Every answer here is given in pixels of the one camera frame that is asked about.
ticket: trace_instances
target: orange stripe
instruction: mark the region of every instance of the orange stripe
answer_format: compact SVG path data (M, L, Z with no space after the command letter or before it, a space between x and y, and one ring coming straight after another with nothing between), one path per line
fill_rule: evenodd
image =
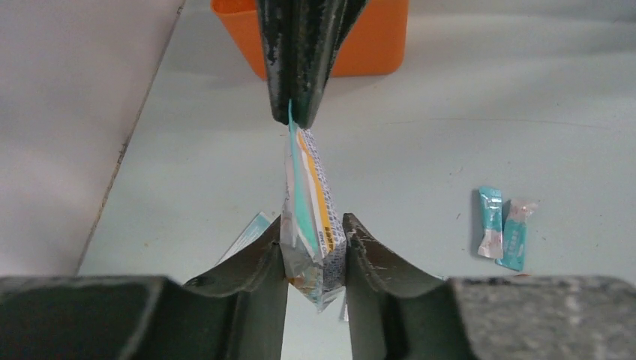
M300 132L298 132L298 139L302 147L302 151L307 154L309 170L311 172L311 177L313 178L313 183L316 186L318 209L320 209L320 217L322 218L322 230L325 233L325 243L329 252L332 252L335 249L334 232L332 229L332 225L329 222L329 213L327 212L327 204L325 203L325 193L316 172L316 162L314 161L314 158L311 157L311 153L309 152L309 150L307 149L307 145L305 144L305 139L302 138Z

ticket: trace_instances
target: orange plastic box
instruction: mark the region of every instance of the orange plastic box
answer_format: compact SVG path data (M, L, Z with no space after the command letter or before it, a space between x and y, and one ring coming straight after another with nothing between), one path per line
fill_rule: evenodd
M266 78L254 0L211 0L254 73ZM333 77L390 74L404 59L409 0L369 0L336 58Z

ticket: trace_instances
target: gray wall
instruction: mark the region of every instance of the gray wall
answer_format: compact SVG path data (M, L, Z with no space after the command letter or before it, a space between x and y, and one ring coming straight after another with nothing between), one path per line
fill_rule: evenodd
M0 276L77 270L182 2L0 1Z

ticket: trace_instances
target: snack packet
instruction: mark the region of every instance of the snack packet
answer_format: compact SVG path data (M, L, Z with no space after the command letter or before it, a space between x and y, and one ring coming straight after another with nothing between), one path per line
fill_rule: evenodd
M481 220L484 226L484 239L481 240L477 254L491 259L503 258L502 218L503 200L501 190L494 187L479 188L481 199Z
M286 198L280 219L285 273L289 282L322 311L343 289L347 239L314 136L293 121L291 104L285 165Z
M505 219L503 228L503 259L497 259L495 263L518 272L524 269L526 221L537 207L536 203L530 201L519 199L511 201L510 213Z

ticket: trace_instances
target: white table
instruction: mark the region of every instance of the white table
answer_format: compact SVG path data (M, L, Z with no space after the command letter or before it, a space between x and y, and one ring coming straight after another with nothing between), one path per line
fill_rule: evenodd
M473 255L474 189L493 185L541 201L524 272L636 282L633 2L416 2L398 72L328 85L313 130L340 211L431 274L511 275ZM80 274L209 269L279 212L286 131L209 2L189 0ZM349 359L340 306L317 315L290 289L283 358Z

